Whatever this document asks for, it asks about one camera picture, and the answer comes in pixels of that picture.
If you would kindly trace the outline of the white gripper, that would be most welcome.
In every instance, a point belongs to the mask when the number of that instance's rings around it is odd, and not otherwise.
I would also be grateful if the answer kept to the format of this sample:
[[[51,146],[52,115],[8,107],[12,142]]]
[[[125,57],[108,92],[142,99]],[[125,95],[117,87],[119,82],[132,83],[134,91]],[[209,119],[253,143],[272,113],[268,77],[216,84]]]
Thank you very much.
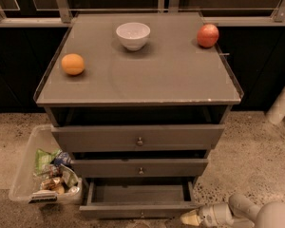
[[[219,225],[233,225],[234,219],[227,203],[202,206],[199,210],[192,210],[180,216],[180,221],[186,225],[215,227]]]

